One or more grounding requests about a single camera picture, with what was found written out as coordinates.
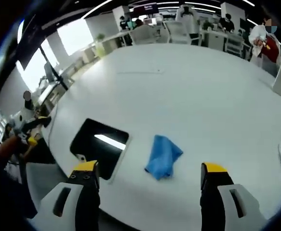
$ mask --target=black pole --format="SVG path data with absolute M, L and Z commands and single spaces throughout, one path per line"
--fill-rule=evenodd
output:
M 57 78 L 57 80 L 59 80 L 59 82 L 60 82 L 60 84 L 62 85 L 62 87 L 63 87 L 65 90 L 68 90 L 66 84 L 63 82 L 62 77 L 58 75 L 58 73 L 55 71 L 55 69 L 53 68 L 53 66 L 50 64 L 50 62 L 49 62 L 49 60 L 48 60 L 48 58 L 47 58 L 47 56 L 46 56 L 46 54 L 45 54 L 45 52 L 44 52 L 42 46 L 40 46 L 40 51 L 42 52 L 42 55 L 43 55 L 44 58 L 46 59 L 46 62 L 49 63 L 50 68 L 51 68 L 51 70 L 52 70 L 54 76 Z

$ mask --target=cable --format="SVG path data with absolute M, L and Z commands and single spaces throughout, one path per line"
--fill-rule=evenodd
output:
M 49 131 L 49 134 L 48 134 L 48 142 L 47 142 L 47 144 L 48 144 L 49 150 L 50 150 L 50 137 L 51 137 L 51 134 L 52 134 L 52 131 L 53 131 L 55 118 L 56 118 L 57 113 L 58 113 L 58 108 L 59 108 L 59 102 L 57 103 L 57 108 L 55 109 L 55 114 L 54 114 L 54 117 L 52 118 L 53 124 L 52 124 L 52 127 L 50 128 L 50 131 Z

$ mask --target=rectangular hole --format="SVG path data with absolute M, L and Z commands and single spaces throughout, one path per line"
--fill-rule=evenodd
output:
M 57 201 L 55 202 L 54 210 L 53 210 L 53 213 L 56 216 L 62 217 L 64 205 L 65 205 L 65 202 L 67 201 L 67 197 L 68 197 L 70 192 L 71 192 L 70 188 L 64 188 L 60 192 L 60 195 L 59 195 Z
M 235 190 L 235 189 L 230 190 L 230 194 L 233 198 L 233 201 L 235 202 L 238 217 L 239 218 L 244 217 L 246 214 L 245 214 L 244 208 L 240 204 L 240 202 L 242 202 L 242 200 L 241 200 L 241 197 L 238 194 L 237 190 Z

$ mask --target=blue cloth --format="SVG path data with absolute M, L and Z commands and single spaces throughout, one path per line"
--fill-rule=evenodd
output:
M 174 174 L 173 165 L 183 151 L 167 137 L 155 135 L 149 162 L 145 171 L 159 180 Z

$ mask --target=chair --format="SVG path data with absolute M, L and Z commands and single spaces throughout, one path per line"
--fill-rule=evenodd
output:
M 154 29 L 148 25 L 142 25 L 130 32 L 133 45 L 156 43 L 157 38 Z
M 26 164 L 27 185 L 32 202 L 39 210 L 41 200 L 60 182 L 66 181 L 66 176 L 57 164 Z
M 191 44 L 192 40 L 181 22 L 164 22 L 168 32 L 167 43 Z
M 242 57 L 243 38 L 241 36 L 228 34 L 225 43 L 225 52 Z

